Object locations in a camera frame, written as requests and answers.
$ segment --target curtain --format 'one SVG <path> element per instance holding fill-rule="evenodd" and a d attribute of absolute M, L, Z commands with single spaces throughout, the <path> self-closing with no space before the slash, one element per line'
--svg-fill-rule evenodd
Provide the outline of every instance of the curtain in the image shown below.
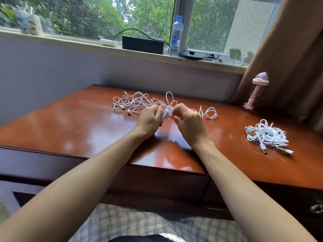
<path fill-rule="evenodd" d="M 232 102 L 247 102 L 252 79 L 267 72 L 269 85 L 254 107 L 283 110 L 323 132 L 322 7 L 323 0 L 282 0 Z"/>

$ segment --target checkered cloth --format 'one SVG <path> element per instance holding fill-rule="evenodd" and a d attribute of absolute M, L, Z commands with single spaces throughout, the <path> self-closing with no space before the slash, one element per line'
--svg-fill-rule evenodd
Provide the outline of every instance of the checkered cloth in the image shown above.
<path fill-rule="evenodd" d="M 152 212 L 98 204 L 69 242 L 107 242 L 119 236 L 156 234 L 175 242 L 247 241 L 234 221 L 189 216 L 168 220 Z"/>

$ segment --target round black object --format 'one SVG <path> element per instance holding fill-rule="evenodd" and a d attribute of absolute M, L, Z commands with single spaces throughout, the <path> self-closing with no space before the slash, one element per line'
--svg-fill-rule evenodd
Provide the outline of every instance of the round black object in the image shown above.
<path fill-rule="evenodd" d="M 192 59 L 192 60 L 202 60 L 203 56 L 195 54 L 195 52 L 184 52 L 179 54 L 182 58 Z"/>

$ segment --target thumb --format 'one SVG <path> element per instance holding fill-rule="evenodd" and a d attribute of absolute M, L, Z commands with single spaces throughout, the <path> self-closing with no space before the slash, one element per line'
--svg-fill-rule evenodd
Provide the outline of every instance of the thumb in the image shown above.
<path fill-rule="evenodd" d="M 177 116 L 177 115 L 172 115 L 171 118 L 175 121 L 176 125 L 178 128 L 182 125 L 183 121 Z"/>
<path fill-rule="evenodd" d="M 157 109 L 157 112 L 155 114 L 155 119 L 157 119 L 159 122 L 161 122 L 161 120 L 163 119 L 163 115 L 164 115 L 164 105 L 160 105 Z"/>

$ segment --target white window sill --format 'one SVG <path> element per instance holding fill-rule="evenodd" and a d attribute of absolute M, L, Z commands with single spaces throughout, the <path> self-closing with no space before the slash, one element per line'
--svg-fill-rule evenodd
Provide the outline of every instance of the white window sill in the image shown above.
<path fill-rule="evenodd" d="M 246 67 L 242 67 L 242 66 L 217 64 L 209 61 L 189 60 L 189 59 L 180 58 L 180 57 L 171 57 L 169 55 L 160 55 L 160 54 L 147 53 L 147 52 L 131 51 L 131 50 L 126 50 L 122 48 L 106 47 L 106 46 L 101 46 L 98 41 L 89 41 L 89 40 L 83 40 L 80 38 L 66 38 L 66 37 L 61 37 L 60 39 L 60 36 L 58 35 L 50 35 L 50 37 L 33 36 L 33 35 L 21 34 L 16 31 L 0 29 L 0 38 L 16 40 L 20 42 L 38 43 L 42 45 L 74 49 L 78 51 L 94 52 L 94 53 L 106 54 L 110 56 L 141 59 L 141 60 L 147 60 L 147 61 L 152 61 L 157 63 L 182 65 L 182 66 L 189 66 L 189 67 L 209 69 L 214 71 L 242 74 L 242 75 L 246 71 Z"/>

